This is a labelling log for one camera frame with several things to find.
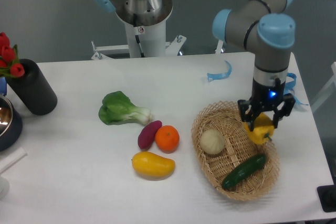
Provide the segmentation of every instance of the black cylinder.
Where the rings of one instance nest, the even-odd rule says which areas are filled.
[[[25,74],[19,78],[6,77],[8,85],[23,101],[31,113],[45,115],[57,105],[57,96],[38,65],[29,59],[21,59]]]

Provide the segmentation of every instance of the bell pepper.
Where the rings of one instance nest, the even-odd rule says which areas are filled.
[[[250,131],[248,124],[243,123],[248,137],[255,144],[264,144],[268,140],[272,140],[271,136],[274,133],[273,121],[264,113],[261,113],[254,121],[254,129]]]

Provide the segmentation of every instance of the cucumber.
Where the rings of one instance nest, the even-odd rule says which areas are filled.
[[[264,153],[259,153],[257,155],[248,158],[247,160],[239,164],[236,168],[234,168],[223,179],[222,189],[229,190],[233,188],[239,182],[243,181],[257,170],[262,169],[265,163],[266,163],[266,154]]]

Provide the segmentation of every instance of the white table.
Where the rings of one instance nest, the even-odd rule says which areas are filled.
[[[207,72],[233,67],[229,79],[208,82]],[[9,91],[24,129],[15,145],[28,153],[2,176],[10,190],[0,201],[0,223],[273,223],[336,217],[323,212],[316,188],[332,178],[309,106],[295,106],[274,134],[280,175],[265,197],[239,202],[211,187],[194,154],[191,127],[208,104],[248,99],[254,68],[250,53],[55,62],[39,64],[58,95],[45,116],[33,116]],[[296,96],[307,103],[294,56]],[[154,120],[175,126],[176,152],[151,152],[175,160],[174,174],[145,180],[132,169],[139,124],[104,125],[102,98],[122,90],[150,108]]]

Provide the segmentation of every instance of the green stem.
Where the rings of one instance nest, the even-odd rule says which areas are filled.
[[[268,138],[270,141],[273,141],[273,139],[269,136],[269,133],[266,133],[264,138]]]

